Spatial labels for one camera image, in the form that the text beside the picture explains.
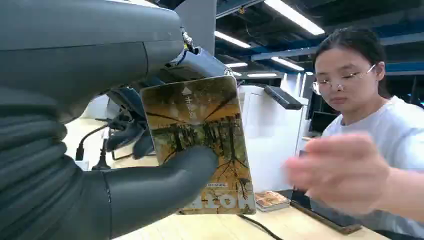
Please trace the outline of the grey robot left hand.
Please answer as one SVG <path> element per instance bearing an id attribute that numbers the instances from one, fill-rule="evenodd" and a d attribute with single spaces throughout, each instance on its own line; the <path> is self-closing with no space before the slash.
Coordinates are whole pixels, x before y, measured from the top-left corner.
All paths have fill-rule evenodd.
<path id="1" fill-rule="evenodd" d="M 0 237 L 111 240 L 191 203 L 218 156 L 193 146 L 153 167 L 84 171 L 66 155 L 66 124 L 96 96 L 187 69 L 176 81 L 222 76 L 224 63 L 185 49 L 179 15 L 111 0 L 0 3 Z"/>

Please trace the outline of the person's hand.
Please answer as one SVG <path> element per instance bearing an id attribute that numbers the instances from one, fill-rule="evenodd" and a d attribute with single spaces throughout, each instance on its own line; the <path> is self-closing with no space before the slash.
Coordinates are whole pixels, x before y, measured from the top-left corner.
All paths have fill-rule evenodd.
<path id="1" fill-rule="evenodd" d="M 392 170 L 372 139 L 360 133 L 311 140 L 284 169 L 307 197 L 351 215 L 379 208 Z"/>

